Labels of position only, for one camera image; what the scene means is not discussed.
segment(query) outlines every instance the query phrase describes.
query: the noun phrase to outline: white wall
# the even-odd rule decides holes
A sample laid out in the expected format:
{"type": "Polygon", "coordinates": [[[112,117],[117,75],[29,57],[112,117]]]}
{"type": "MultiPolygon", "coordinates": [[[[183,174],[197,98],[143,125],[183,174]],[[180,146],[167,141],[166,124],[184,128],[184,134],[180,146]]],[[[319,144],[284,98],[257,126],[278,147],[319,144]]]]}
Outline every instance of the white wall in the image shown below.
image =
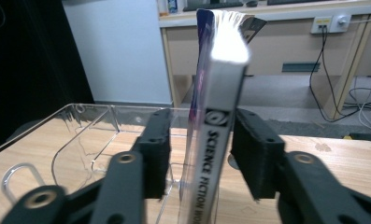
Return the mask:
{"type": "Polygon", "coordinates": [[[154,0],[63,5],[95,101],[172,103],[154,0]]]}

